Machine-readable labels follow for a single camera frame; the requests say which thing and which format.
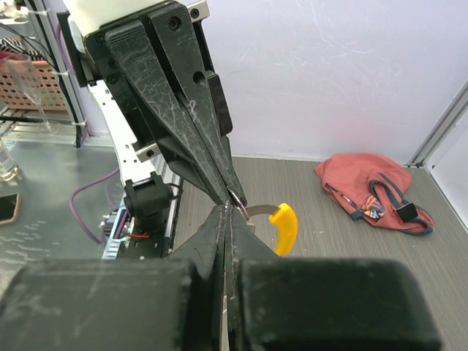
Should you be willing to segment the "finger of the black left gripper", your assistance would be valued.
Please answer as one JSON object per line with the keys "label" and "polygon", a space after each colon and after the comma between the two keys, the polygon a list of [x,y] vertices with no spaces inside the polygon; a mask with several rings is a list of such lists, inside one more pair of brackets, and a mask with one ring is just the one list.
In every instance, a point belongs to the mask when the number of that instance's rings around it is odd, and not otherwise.
{"label": "finger of the black left gripper", "polygon": [[158,123],[158,131],[167,133],[156,137],[166,163],[174,173],[211,197],[195,163],[200,146],[188,150],[193,141],[186,133],[189,122],[176,96],[178,84],[151,20],[134,20],[112,29],[105,40],[122,75],[146,106],[143,117],[147,125]]}
{"label": "finger of the black left gripper", "polygon": [[171,72],[178,84],[175,95],[189,122],[186,131],[193,141],[188,150],[200,146],[195,163],[211,190],[212,200],[233,199],[247,204],[246,195],[234,170],[230,152],[219,131],[208,78],[188,9],[170,1],[149,15]]}

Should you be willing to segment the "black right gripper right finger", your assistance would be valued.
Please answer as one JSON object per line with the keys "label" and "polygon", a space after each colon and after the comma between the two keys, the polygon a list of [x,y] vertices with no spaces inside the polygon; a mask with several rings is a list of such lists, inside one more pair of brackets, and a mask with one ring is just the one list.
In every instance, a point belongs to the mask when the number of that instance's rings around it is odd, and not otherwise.
{"label": "black right gripper right finger", "polygon": [[232,350],[440,350],[417,279],[381,258],[280,258],[225,210]]}

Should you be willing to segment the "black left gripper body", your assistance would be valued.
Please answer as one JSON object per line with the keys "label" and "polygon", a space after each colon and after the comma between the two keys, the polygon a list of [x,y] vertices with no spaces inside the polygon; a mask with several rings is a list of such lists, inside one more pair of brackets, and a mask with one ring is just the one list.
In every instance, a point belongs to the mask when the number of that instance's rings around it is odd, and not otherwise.
{"label": "black left gripper body", "polygon": [[[157,157],[166,162],[156,143],[156,137],[166,136],[167,133],[158,131],[158,123],[154,123],[152,126],[147,125],[143,117],[146,106],[138,99],[137,94],[122,75],[106,44],[105,36],[110,30],[134,20],[150,20],[149,15],[168,2],[170,1],[161,1],[141,10],[128,12],[102,24],[84,38],[84,47],[93,69],[94,80],[104,86],[104,91],[96,94],[96,98],[106,113],[106,122],[122,169],[125,172],[148,172],[151,169],[151,160]],[[233,123],[222,83],[215,72],[202,27],[203,20],[209,15],[208,5],[205,1],[198,1],[184,6],[189,11],[195,30],[219,122],[222,142],[230,152],[227,136],[232,131]]]}

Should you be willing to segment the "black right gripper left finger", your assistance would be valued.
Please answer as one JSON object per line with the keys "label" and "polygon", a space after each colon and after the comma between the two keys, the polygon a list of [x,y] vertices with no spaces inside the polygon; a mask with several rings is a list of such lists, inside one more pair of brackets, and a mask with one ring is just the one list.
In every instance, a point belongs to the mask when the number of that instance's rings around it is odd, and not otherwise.
{"label": "black right gripper left finger", "polygon": [[26,265],[1,299],[1,348],[219,350],[228,215],[213,208],[165,258]]}

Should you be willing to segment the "large keyring with yellow grip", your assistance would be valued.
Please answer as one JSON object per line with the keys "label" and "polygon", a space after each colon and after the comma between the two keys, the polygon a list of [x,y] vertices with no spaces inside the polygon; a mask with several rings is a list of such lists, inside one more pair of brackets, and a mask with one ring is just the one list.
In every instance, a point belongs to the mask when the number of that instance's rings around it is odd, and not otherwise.
{"label": "large keyring with yellow grip", "polygon": [[255,226],[251,218],[259,215],[268,215],[268,220],[277,231],[275,254],[283,257],[290,253],[298,234],[298,218],[294,210],[286,203],[280,205],[253,205],[246,208],[240,197],[233,190],[227,189],[235,206],[241,212],[247,226],[255,233]]}

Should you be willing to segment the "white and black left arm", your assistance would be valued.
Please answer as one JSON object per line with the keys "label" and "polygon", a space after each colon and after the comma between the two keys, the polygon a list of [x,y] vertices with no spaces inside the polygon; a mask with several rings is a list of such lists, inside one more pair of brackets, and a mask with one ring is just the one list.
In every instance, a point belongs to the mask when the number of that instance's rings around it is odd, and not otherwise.
{"label": "white and black left arm", "polygon": [[67,1],[97,84],[119,163],[124,203],[143,231],[173,192],[155,161],[215,203],[246,205],[233,168],[233,125],[202,22],[206,1]]}

